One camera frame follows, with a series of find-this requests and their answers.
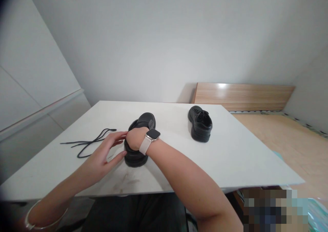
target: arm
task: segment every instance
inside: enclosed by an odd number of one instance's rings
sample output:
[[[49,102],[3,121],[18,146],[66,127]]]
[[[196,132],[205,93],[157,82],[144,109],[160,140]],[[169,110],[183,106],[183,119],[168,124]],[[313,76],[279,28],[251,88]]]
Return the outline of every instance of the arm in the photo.
[[[147,128],[135,128],[126,139],[138,150]],[[150,144],[147,155],[157,164],[176,195],[196,217],[200,231],[242,231],[243,226],[219,186],[198,165],[162,140]]]
[[[46,227],[56,222],[68,208],[72,198],[82,190],[91,187],[109,173],[125,156],[119,153],[110,162],[106,157],[111,147],[121,144],[127,132],[109,134],[94,153],[67,179],[58,184],[30,211],[28,221],[36,227]],[[25,216],[19,222],[20,231],[25,229]],[[59,221],[42,231],[55,231]]]

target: black shoe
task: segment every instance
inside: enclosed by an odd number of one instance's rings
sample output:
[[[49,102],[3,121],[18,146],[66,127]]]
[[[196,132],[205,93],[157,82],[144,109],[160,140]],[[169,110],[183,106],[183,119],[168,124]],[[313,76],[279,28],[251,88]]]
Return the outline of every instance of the black shoe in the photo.
[[[147,127],[148,129],[155,129],[156,121],[152,113],[144,113],[139,119],[135,120],[129,127],[129,131],[133,128]],[[147,160],[148,155],[143,155],[139,151],[134,151],[130,148],[127,141],[124,141],[124,149],[127,151],[127,154],[124,156],[124,160],[127,166],[130,167],[140,167],[143,166]]]
[[[193,106],[189,110],[188,119],[192,123],[191,137],[199,142],[208,142],[213,128],[208,112],[199,106]]]

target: wooden headboard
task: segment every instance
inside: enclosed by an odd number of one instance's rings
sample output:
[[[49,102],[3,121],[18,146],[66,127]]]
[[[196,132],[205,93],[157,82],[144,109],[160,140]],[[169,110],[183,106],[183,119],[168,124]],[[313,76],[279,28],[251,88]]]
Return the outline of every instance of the wooden headboard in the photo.
[[[191,103],[221,104],[228,111],[282,110],[294,86],[197,83]]]

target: table surface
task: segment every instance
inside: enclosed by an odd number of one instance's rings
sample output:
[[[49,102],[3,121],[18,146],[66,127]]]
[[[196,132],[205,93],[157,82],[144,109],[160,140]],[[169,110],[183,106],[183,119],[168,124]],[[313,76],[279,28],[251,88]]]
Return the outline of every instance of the table surface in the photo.
[[[191,138],[188,111],[193,105],[100,101],[41,150],[0,187],[7,201],[40,199],[74,172],[86,159],[76,156],[82,146],[60,144],[91,141],[105,128],[125,131],[144,112],[156,118],[161,139],[198,164],[224,190],[241,187],[299,184],[304,180],[221,105],[199,105],[209,112],[213,129],[209,142]],[[92,153],[98,143],[84,154]],[[123,151],[113,147],[108,156]],[[156,164],[148,158],[139,168],[122,161],[94,186],[77,196],[105,196],[171,192],[172,188]]]

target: silver bracelet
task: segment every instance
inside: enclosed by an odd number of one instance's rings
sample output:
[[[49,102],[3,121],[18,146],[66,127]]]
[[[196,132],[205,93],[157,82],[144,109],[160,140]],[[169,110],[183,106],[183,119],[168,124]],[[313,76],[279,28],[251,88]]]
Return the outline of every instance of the silver bracelet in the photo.
[[[56,223],[58,223],[62,218],[63,216],[66,214],[68,208],[66,209],[66,211],[64,212],[64,214],[54,223],[46,226],[46,227],[35,227],[35,225],[31,225],[29,222],[28,222],[28,215],[30,215],[30,212],[31,210],[36,206],[36,204],[38,204],[41,200],[37,201],[32,207],[31,209],[28,211],[28,213],[26,214],[26,217],[25,217],[25,220],[24,220],[24,223],[25,223],[25,228],[27,228],[28,230],[32,230],[32,229],[36,229],[36,230],[43,230],[43,229],[47,229],[53,225],[55,225]]]

